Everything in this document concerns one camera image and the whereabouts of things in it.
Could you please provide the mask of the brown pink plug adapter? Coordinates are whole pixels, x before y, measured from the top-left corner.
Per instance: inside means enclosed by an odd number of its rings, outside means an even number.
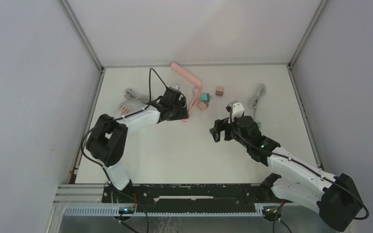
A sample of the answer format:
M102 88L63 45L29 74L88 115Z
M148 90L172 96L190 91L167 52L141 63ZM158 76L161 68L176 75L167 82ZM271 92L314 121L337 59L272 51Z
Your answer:
M223 86L217 86L216 91L215 91L215 95L218 96L218 97L223 97L224 92L225 92L225 88Z

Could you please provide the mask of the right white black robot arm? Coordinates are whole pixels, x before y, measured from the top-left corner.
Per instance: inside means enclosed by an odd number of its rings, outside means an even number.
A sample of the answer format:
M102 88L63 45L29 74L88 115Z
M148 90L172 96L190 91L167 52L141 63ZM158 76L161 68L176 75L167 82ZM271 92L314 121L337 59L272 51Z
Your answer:
M302 162L278 142L262 135L251 116L217 119L209 130L215 142L224 132L226 141L235 140L256 162L271 168L273 173L261 188L265 201L277 198L291 201L316 212L333 230L343 232L364 210L362 220L369 217L353 179L342 173L336 176Z

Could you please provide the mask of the white power strip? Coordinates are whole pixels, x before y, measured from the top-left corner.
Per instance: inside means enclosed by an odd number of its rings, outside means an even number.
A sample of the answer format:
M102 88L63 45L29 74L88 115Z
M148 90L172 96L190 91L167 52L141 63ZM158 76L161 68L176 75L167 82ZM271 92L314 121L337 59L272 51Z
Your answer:
M141 108L145 107L149 103L149 99L146 98L135 98L131 100L125 100L119 104L119 117L126 116L132 112L136 112Z

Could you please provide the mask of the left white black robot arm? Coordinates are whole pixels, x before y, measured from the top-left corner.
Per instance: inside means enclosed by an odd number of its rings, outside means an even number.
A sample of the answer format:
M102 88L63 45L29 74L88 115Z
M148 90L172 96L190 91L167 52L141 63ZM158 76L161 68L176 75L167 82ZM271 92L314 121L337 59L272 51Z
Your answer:
M121 162L127 137L150 125L189 117L184 94L173 87L164 87L163 95L154 100L149 96L147 104L137 111L118 118L108 114L99 116L95 126L80 141L82 156L101 167L107 181L115 188L114 197L120 202L129 201L133 194L128 186L131 179Z

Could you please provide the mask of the green plug adapter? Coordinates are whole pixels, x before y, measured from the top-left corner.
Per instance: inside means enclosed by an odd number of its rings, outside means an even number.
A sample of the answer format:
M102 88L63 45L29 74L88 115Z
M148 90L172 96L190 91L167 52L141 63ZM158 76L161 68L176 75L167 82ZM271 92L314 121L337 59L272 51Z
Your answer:
M258 125L259 130L262 130L262 123L260 121L256 121L256 124Z

